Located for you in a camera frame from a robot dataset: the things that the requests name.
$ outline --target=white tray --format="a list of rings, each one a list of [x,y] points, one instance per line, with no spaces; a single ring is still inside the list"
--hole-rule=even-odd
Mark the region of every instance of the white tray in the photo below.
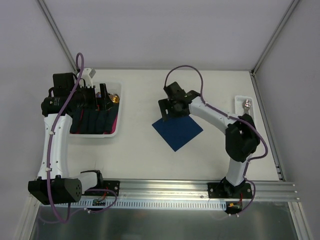
[[[240,96],[240,95],[235,96],[234,97],[234,113],[238,114],[239,116],[242,116],[243,114],[245,114],[245,110],[242,104],[246,99],[248,99],[251,102],[251,107],[249,108],[249,115],[253,118],[253,120],[255,120],[255,112],[254,112],[255,102],[252,97]]]
[[[95,93],[100,92],[99,84],[105,84],[106,90],[108,91],[108,93],[119,95],[120,102],[119,102],[119,110],[118,110],[118,115],[116,119],[115,130],[111,134],[69,134],[69,136],[71,137],[87,138],[87,139],[103,139],[103,138],[112,138],[118,132],[119,125],[120,125],[120,118],[121,118],[122,102],[123,102],[123,98],[122,98],[123,84],[120,81],[112,81],[112,80],[95,81],[93,84],[95,85]]]

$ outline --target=metal frame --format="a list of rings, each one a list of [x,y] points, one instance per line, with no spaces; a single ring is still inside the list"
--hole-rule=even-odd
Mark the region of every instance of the metal frame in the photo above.
[[[268,141],[269,141],[270,150],[271,150],[274,162],[275,162],[275,167],[277,169],[279,169],[279,171],[278,171],[278,174],[280,174],[279,179],[285,181],[286,180],[286,172],[282,168],[283,164],[282,164],[281,158],[279,158],[279,155],[278,155],[279,151],[277,151],[275,140],[273,138],[273,133],[272,133],[272,130],[271,130],[270,125],[269,125],[268,117],[267,117],[267,114],[266,114],[266,111],[265,111],[265,106],[264,106],[264,103],[263,103],[263,100],[262,100],[262,97],[261,97],[261,94],[260,94],[260,91],[259,91],[257,79],[255,77],[255,74],[253,74],[253,73],[250,73],[250,77],[251,77],[254,93],[255,93],[259,108],[260,108],[262,121],[263,121],[263,124],[264,124],[264,127],[265,127],[265,131],[266,131],[266,135],[267,135]]]
[[[96,197],[85,197],[81,198],[79,202],[75,202],[71,204],[73,208],[90,208],[90,209],[99,209],[100,205],[95,205]],[[113,204],[115,198],[108,197],[103,200],[104,206],[110,206]],[[68,205],[66,203],[59,204],[58,207],[67,208]],[[204,211],[225,211],[227,208],[227,203],[221,200],[158,200],[158,199],[128,199],[128,198],[120,198],[116,201],[114,205],[112,205],[113,209],[144,209],[144,210],[204,210]]]
[[[52,16],[45,0],[36,0],[40,10],[47,19],[47,22],[52,29],[54,36],[59,42],[67,60],[69,61],[72,69],[76,71],[76,64],[74,58]],[[276,39],[278,38],[284,26],[291,17],[293,11],[296,9],[300,0],[292,0],[284,13],[282,19],[274,30],[271,38],[265,46],[262,54],[257,60],[253,70],[251,71],[252,85],[256,94],[258,105],[260,107],[263,123],[266,129],[266,134],[270,143],[271,152],[275,160],[275,165],[278,169],[279,179],[282,181],[257,181],[255,201],[272,201],[272,202],[288,202],[291,216],[294,222],[294,226],[299,239],[312,239],[310,230],[307,226],[307,222],[303,213],[303,209],[300,203],[300,197],[295,188],[295,184],[292,182],[285,182],[286,174],[282,168],[281,158],[277,154],[277,147],[273,139],[273,134],[268,122],[268,117],[265,112],[264,104],[259,92],[259,86],[256,79],[256,73],[259,70],[261,64],[265,60],[269,51],[272,49]],[[209,201],[207,192],[207,183],[212,181],[203,180],[142,180],[142,179],[117,179],[120,183],[121,191],[119,193],[119,199],[134,199],[134,200],[179,200],[179,201]],[[17,231],[17,239],[29,239],[31,234],[30,226],[35,222],[36,214],[38,211],[39,203],[34,197],[28,200],[28,204],[25,208],[24,215],[22,217],[23,223]]]
[[[313,240],[301,202],[288,202],[291,217],[299,240]]]
[[[281,18],[279,24],[276,26],[273,34],[271,35],[271,38],[269,39],[268,43],[266,44],[264,50],[262,51],[262,54],[260,55],[258,61],[256,62],[252,73],[253,76],[256,75],[258,69],[260,68],[261,64],[265,60],[266,56],[268,55],[269,51],[271,50],[272,46],[274,45],[276,39],[279,37],[279,34],[284,29],[286,23],[288,22],[289,18],[291,17],[292,13],[296,9],[297,5],[299,4],[300,0],[292,0],[289,7],[285,11],[283,17]]]
[[[43,15],[45,16],[48,24],[50,25],[50,28],[51,28],[55,38],[57,39],[60,47],[62,48],[62,51],[65,54],[66,59],[70,63],[71,68],[73,69],[74,72],[77,71],[75,59],[72,56],[64,38],[62,37],[61,32],[60,32],[54,18],[52,17],[47,4],[45,3],[44,0],[36,0],[36,2],[38,3]]]

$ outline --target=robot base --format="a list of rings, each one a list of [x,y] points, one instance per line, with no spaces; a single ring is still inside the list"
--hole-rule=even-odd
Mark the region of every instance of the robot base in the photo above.
[[[224,184],[221,182],[208,182],[209,199],[252,199],[252,189],[250,183],[243,183],[231,195],[225,190]]]
[[[120,181],[115,180],[103,180],[101,187],[99,189],[108,189],[114,191],[114,193],[119,197],[119,190],[120,190]],[[101,196],[105,192],[104,191],[86,191],[83,196]],[[106,193],[107,197],[114,197],[111,192]]]

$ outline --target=gold object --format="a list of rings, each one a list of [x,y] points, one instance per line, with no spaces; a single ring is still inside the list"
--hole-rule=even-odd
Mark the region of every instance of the gold object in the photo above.
[[[119,95],[114,93],[111,101],[114,102],[115,104],[118,104],[120,102]]]

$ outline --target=cable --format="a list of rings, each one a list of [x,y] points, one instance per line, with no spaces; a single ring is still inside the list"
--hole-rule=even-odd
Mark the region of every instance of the cable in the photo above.
[[[225,179],[225,177],[220,180],[220,182],[217,184],[217,186],[215,186],[215,188],[213,189],[214,192],[216,191],[217,187],[219,187],[220,184],[222,184],[222,182],[224,181],[224,179]]]
[[[243,194],[241,192],[240,193],[240,200],[237,202],[237,204],[241,204],[242,205],[242,200],[243,200]]]
[[[51,87],[50,89],[49,89],[49,97],[51,98],[52,97],[52,91],[55,89],[55,87],[53,86],[53,87]]]
[[[75,79],[78,79],[78,77],[77,77],[76,74],[74,74],[74,73],[72,73],[72,74],[73,74],[73,76],[75,77]],[[83,87],[85,88],[85,87],[87,86],[86,80],[84,80],[83,78],[80,78],[80,80],[83,80]]]
[[[240,119],[240,118],[238,118],[238,117],[229,116],[227,113],[225,113],[225,112],[217,109],[217,108],[214,107],[214,106],[211,106],[209,103],[206,102],[206,100],[205,100],[205,98],[204,98],[204,95],[203,95],[203,91],[204,91],[204,79],[203,79],[200,71],[199,71],[198,69],[196,69],[194,66],[181,65],[181,66],[177,66],[177,67],[173,68],[171,71],[168,72],[168,74],[167,74],[166,77],[165,77],[164,88],[167,86],[167,81],[168,81],[169,75],[170,75],[174,70],[177,70],[177,69],[180,69],[180,68],[191,68],[191,69],[195,70],[195,71],[198,73],[198,75],[199,75],[199,77],[200,77],[200,80],[201,80],[200,98],[201,98],[201,101],[204,103],[204,105],[206,105],[206,106],[209,107],[210,109],[216,111],[217,113],[219,113],[219,114],[221,114],[221,115],[223,115],[223,116],[225,116],[225,117],[227,117],[227,118],[230,118],[230,119],[235,120],[235,121],[239,121],[239,122],[247,125],[247,126],[259,137],[259,139],[261,140],[261,142],[262,142],[262,144],[263,144],[263,146],[264,146],[264,151],[265,151],[264,154],[262,154],[261,156],[255,156],[255,157],[249,158],[249,159],[247,160],[247,162],[246,162],[246,165],[245,165],[245,169],[244,169],[244,172],[243,172],[243,178],[244,178],[245,181],[247,181],[247,182],[249,182],[249,183],[252,184],[252,186],[253,186],[253,194],[252,194],[252,198],[251,198],[250,202],[248,203],[248,205],[247,205],[244,209],[242,209],[242,211],[241,211],[241,213],[242,213],[245,209],[247,209],[247,208],[251,205],[251,203],[254,201],[254,198],[255,198],[255,196],[256,196],[256,185],[255,185],[255,183],[254,183],[253,181],[248,180],[248,179],[246,178],[246,173],[247,173],[247,170],[248,170],[249,163],[250,163],[250,161],[252,161],[252,160],[262,159],[262,158],[264,158],[265,156],[267,156],[267,154],[268,154],[268,146],[267,146],[267,143],[266,143],[266,141],[264,140],[264,138],[260,135],[260,133],[259,133],[249,122],[247,122],[247,121],[245,121],[245,120],[242,120],[242,119]]]
[[[99,203],[99,202],[101,202],[101,201],[103,201],[103,200],[105,200],[105,198],[106,198],[106,193],[104,193],[101,197],[99,197],[98,199],[97,199],[97,203]]]
[[[69,94],[69,96],[67,97],[65,103],[63,104],[62,108],[60,109],[59,113],[57,114],[57,116],[55,117],[54,119],[54,122],[52,124],[52,127],[51,127],[51,132],[55,132],[55,128],[56,128],[56,125],[57,125],[57,122],[58,122],[58,119],[60,118],[60,116],[62,115],[62,113],[64,112],[65,108],[67,107],[68,103],[70,102],[72,96],[74,95],[76,89],[77,89],[77,86],[79,85],[79,82],[80,82],[80,79],[81,79],[81,76],[82,76],[82,73],[84,71],[84,65],[85,65],[85,62],[84,62],[84,56],[81,52],[79,52],[76,57],[75,57],[75,61],[76,61],[76,65],[77,65],[77,68],[79,66],[78,64],[78,61],[79,61],[79,57],[81,57],[81,67],[80,67],[80,72],[79,72],[79,75],[77,77],[77,80]],[[50,157],[51,157],[51,147],[52,147],[52,141],[53,141],[53,137],[54,135],[53,134],[50,134],[49,136],[49,141],[48,141],[48,149],[47,149],[47,154],[46,154],[46,167],[48,169],[50,169]],[[61,222],[61,223],[67,223],[69,221],[69,218],[70,218],[70,208],[71,208],[71,204],[69,203],[68,204],[68,214],[67,214],[67,217],[66,219],[63,219],[56,207],[55,207],[55,204],[54,204],[54,200],[52,198],[52,193],[51,193],[51,176],[50,176],[50,170],[48,170],[46,172],[46,187],[47,187],[47,192],[48,192],[48,199],[49,199],[49,202],[50,202],[50,205],[51,205],[51,208],[52,208],[52,211],[54,213],[54,215],[56,216],[56,218]]]
[[[114,191],[109,190],[109,189],[88,189],[86,192],[95,192],[95,191],[103,191],[105,193],[112,193],[114,195],[115,199],[109,206],[104,207],[101,210],[90,210],[90,212],[92,212],[92,213],[102,213],[102,212],[108,210],[109,208],[111,208],[113,205],[116,204],[118,197],[117,197],[117,194]],[[76,211],[74,211],[73,213],[70,214],[71,208],[69,207],[69,205],[70,205],[70,203],[68,204],[68,209],[67,209],[67,216],[69,216],[69,218],[67,217],[68,219],[70,219],[73,215],[75,215],[76,213],[78,213],[80,211],[83,211],[83,210],[86,211],[87,210],[86,208],[84,208],[84,209],[83,208],[79,208],[79,209],[77,209]],[[58,224],[58,223],[61,223],[60,220],[58,220],[58,221],[48,221],[48,220],[43,219],[41,217],[41,208],[38,211],[37,218],[39,220],[41,220],[42,222],[44,222],[45,224]]]

